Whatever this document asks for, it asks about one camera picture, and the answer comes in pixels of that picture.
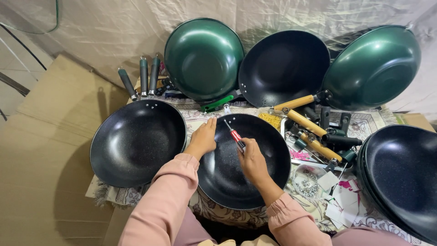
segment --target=beige fabric backdrop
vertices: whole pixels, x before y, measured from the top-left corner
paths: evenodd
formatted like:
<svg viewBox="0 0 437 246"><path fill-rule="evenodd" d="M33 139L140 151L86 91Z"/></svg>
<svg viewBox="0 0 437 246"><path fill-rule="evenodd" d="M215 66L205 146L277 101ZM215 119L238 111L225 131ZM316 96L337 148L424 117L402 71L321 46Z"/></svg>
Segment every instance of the beige fabric backdrop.
<svg viewBox="0 0 437 246"><path fill-rule="evenodd" d="M27 31L55 25L55 0L2 0L0 21ZM437 3L435 0L64 0L60 26L30 35L46 52L66 51L122 85L123 66L136 81L139 57L162 58L171 31L191 18L218 19L233 28L248 50L280 30L309 31L324 41L367 27L414 24L422 47L419 74L388 105L423 112L437 123Z"/></svg>

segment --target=floral patterned rug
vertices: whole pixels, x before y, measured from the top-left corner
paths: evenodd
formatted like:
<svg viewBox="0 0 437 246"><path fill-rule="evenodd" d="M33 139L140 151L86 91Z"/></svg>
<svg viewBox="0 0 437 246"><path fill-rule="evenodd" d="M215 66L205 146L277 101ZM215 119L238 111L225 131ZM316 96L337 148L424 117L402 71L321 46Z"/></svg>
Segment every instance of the floral patterned rug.
<svg viewBox="0 0 437 246"><path fill-rule="evenodd" d="M166 102L173 104L181 111L182 115L184 116L187 123L188 141L191 138L191 134L203 122L206 122L210 117L220 117L224 115L223 110L203 114L199 112L199 105L192 100L171 99L166 100ZM262 111L262 109L256 109L254 107L245 105L245 103L238 102L234 105L231 104L231 111L232 113L257 115L258 112ZM332 110L331 121L339 122L340 115L341 111ZM348 136L357 137L361 140L365 140L368 136L370 136L378 129L386 125L395 123L396 120L393 114L388 109L354 112L352 113ZM294 155L294 153L297 153L299 151L297 149L294 149L292 141L287 140L287 145L290 149L292 158L305 158L302 156L299 157L297 155ZM96 176L94 176L88 189L87 196L94 197L98 205L103 205L107 202L110 202L115 207L123 208L126 206L135 206L139 202L147 188L148 186L128 189L115 188L102 183ZM289 184L286 186L285 191L290 194L290 196L292 196L296 201L298 201L305 210L307 210L314 216L314 218L316 219L316 224L321 231L340 231L342 229L345 229L344 226L340 229L337 229L334 224L324 216L326 209L325 201L314 202L303 198L294 191L294 188L291 185L290 181ZM359 214L356 221L354 222L354 226L367 226L391 231L414 245L429 245L402 231L400 228L388 221L388 219L386 219L383 215L377 212L370 204L367 204L366 201L363 201L363 204L366 206L367 212L364 214ZM228 209L216 204L214 201L209 199L208 196L205 195L201 189L197 189L197 191L191 197L188 206L197 215L203 216L213 221L218 221L227 225L234 225L242 228L257 228L266 224L268 221L265 207L250 211Z"/></svg>

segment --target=pink sleeve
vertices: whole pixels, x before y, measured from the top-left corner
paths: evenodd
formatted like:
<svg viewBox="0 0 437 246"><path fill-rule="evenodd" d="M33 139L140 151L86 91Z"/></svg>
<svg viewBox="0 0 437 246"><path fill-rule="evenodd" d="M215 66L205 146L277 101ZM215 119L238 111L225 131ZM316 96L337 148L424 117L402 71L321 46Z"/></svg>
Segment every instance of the pink sleeve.
<svg viewBox="0 0 437 246"><path fill-rule="evenodd" d="M332 246L329 235L317 228L314 218L287 193L269 208L269 229L281 246Z"/></svg>
<svg viewBox="0 0 437 246"><path fill-rule="evenodd" d="M119 246L173 244L188 201L197 189L199 161L178 154L161 167L130 215Z"/></svg>

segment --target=green wok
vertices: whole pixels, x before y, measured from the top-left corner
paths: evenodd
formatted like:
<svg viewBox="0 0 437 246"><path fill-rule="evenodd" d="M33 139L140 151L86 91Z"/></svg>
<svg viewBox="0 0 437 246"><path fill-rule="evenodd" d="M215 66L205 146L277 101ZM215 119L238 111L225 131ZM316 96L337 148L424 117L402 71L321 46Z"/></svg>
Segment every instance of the green wok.
<svg viewBox="0 0 437 246"><path fill-rule="evenodd" d="M379 27L357 38L337 56L325 74L321 92L275 108L292 109L318 99L346 111L379 107L409 86L420 59L419 44L409 29Z"/></svg>
<svg viewBox="0 0 437 246"><path fill-rule="evenodd" d="M243 57L238 35L210 18L192 19L179 25L167 39L164 51L164 63L173 85L186 96L207 102L202 109L208 112L238 96L235 88Z"/></svg>

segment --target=screwdriver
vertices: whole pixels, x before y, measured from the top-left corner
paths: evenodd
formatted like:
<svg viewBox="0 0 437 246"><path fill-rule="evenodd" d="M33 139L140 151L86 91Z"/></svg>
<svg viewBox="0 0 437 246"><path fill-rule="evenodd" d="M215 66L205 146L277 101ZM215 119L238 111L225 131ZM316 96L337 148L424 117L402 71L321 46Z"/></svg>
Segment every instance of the screwdriver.
<svg viewBox="0 0 437 246"><path fill-rule="evenodd" d="M240 135L238 135L236 130L230 127L230 125L226 120L225 120L225 124L229 127L229 132L231 133L232 138L237 143L238 150L240 150L240 152L244 154L244 152L246 151L246 144L243 141L241 141Z"/></svg>

